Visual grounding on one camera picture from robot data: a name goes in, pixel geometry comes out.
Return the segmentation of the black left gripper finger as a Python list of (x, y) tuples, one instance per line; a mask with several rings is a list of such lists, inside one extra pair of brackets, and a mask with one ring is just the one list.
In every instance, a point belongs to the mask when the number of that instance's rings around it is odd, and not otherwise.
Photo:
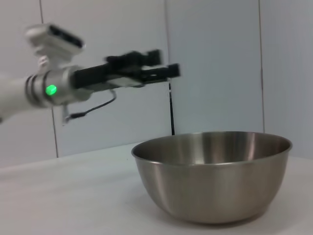
[(140, 73), (140, 80), (142, 82), (164, 82), (168, 78), (180, 77), (180, 65), (170, 64), (167, 67), (142, 70)]
[(131, 51), (119, 56), (108, 56), (105, 61), (114, 68), (125, 68), (130, 66), (154, 67), (162, 64), (162, 54), (159, 49), (151, 50), (146, 53)]

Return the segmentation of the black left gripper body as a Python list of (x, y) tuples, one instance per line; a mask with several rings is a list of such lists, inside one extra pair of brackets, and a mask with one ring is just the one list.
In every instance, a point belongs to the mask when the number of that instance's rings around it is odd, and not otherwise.
[(146, 82), (141, 66), (130, 62), (107, 62), (103, 65), (77, 70), (72, 74), (72, 86), (75, 89), (90, 86), (142, 87)]

